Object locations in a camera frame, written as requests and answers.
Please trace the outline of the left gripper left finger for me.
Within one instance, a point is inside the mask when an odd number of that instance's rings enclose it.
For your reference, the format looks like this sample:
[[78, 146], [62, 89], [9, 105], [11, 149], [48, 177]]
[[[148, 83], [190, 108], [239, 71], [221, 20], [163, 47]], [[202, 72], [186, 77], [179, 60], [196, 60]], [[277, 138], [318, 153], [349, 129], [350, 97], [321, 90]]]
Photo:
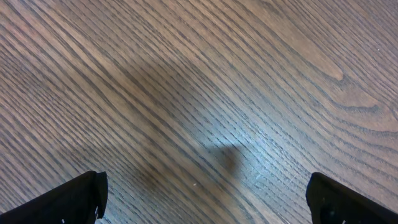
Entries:
[[106, 172], [88, 171], [1, 214], [1, 224], [94, 223], [103, 218], [107, 201]]

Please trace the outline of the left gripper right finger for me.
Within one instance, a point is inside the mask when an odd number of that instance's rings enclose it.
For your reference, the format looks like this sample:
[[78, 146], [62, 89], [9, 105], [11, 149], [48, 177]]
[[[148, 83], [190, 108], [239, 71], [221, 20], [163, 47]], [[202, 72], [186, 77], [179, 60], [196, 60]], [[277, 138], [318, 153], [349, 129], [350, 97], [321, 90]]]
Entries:
[[395, 212], [320, 172], [311, 175], [305, 196], [313, 224], [397, 224]]

